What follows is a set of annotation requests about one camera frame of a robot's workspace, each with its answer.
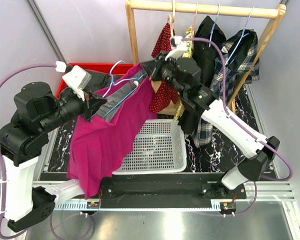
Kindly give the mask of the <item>light blue wire hanger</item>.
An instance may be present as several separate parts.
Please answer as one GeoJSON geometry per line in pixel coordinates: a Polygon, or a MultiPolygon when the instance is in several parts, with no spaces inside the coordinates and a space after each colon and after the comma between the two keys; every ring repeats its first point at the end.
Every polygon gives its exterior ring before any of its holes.
{"type": "Polygon", "coordinates": [[[124,101],[138,90],[142,82],[147,77],[147,74],[143,69],[141,69],[131,77],[128,77],[128,74],[126,74],[118,81],[115,81],[113,71],[119,64],[124,63],[125,62],[123,60],[119,60],[111,67],[109,71],[109,75],[111,77],[110,85],[106,92],[102,95],[107,98],[107,103],[101,106],[97,115],[107,122],[111,121],[124,101]]]}

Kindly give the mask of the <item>lemon print skirt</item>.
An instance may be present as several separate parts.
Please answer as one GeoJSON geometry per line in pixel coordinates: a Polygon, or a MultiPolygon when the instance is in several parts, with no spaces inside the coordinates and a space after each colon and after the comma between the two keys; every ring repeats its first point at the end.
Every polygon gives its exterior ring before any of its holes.
{"type": "MultiPolygon", "coordinates": [[[[195,24],[193,23],[188,30],[185,32],[185,38],[193,38],[195,35],[195,24]]],[[[192,58],[193,57],[193,41],[188,40],[185,42],[187,50],[182,55],[183,58],[192,58]]],[[[183,104],[181,102],[181,98],[178,98],[177,104],[176,104],[176,112],[173,117],[173,121],[176,122],[180,116],[181,110],[183,109],[183,104]]]]}

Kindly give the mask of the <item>magenta skirt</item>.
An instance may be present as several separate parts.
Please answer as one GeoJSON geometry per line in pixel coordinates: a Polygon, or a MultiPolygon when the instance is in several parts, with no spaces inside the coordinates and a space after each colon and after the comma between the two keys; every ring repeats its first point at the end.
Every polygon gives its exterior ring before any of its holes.
{"type": "MultiPolygon", "coordinates": [[[[140,64],[126,73],[132,77],[140,64]]],[[[108,87],[96,91],[103,95],[108,87]]],[[[122,165],[123,158],[133,151],[133,143],[146,120],[157,118],[150,111],[155,93],[148,76],[138,90],[119,107],[110,122],[97,114],[91,122],[78,117],[69,147],[67,177],[77,179],[85,198],[97,194],[102,178],[111,177],[122,165]]]]}

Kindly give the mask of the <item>wooden hanger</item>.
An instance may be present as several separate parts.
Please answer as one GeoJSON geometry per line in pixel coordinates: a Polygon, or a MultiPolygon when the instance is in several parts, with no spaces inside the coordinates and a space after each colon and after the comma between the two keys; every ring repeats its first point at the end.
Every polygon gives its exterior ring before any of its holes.
{"type": "Polygon", "coordinates": [[[170,26],[170,37],[173,38],[175,36],[174,34],[174,23],[175,23],[175,17],[176,17],[176,1],[171,1],[172,6],[172,14],[169,14],[167,17],[167,23],[169,23],[170,26]]]}

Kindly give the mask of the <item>pink wire hanger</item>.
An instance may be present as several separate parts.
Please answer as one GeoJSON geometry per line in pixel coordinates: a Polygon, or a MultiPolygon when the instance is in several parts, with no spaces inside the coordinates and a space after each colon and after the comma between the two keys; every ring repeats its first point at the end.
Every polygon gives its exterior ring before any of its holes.
{"type": "Polygon", "coordinates": [[[193,19],[193,23],[191,25],[191,30],[194,31],[195,30],[195,24],[196,24],[196,20],[197,20],[197,16],[198,16],[198,7],[199,7],[199,3],[197,2],[195,4],[195,13],[194,13],[194,19],[193,19]]]}

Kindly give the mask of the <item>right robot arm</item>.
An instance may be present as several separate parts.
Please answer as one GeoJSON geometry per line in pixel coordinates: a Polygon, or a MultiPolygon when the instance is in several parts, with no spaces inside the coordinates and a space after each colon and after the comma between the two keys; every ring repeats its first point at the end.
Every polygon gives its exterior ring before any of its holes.
{"type": "Polygon", "coordinates": [[[213,91],[201,84],[201,68],[195,60],[175,59],[162,52],[157,58],[142,62],[141,66],[151,80],[163,80],[171,86],[187,111],[219,129],[243,153],[244,160],[212,184],[213,197],[229,198],[239,185],[256,182],[262,177],[273,161],[280,141],[254,131],[224,106],[213,91]]]}

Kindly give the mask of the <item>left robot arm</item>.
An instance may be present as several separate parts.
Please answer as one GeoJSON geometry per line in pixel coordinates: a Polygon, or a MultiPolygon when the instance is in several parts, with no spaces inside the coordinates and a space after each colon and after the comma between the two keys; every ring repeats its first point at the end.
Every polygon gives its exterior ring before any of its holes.
{"type": "Polygon", "coordinates": [[[20,232],[44,221],[55,206],[79,195],[93,198],[98,186],[85,181],[67,180],[55,186],[34,187],[35,168],[48,134],[73,120],[90,121],[107,99],[92,92],[78,97],[65,89],[56,98],[45,82],[25,85],[14,96],[16,112],[0,129],[0,157],[5,163],[5,200],[0,201],[0,215],[13,232],[20,232]]]}

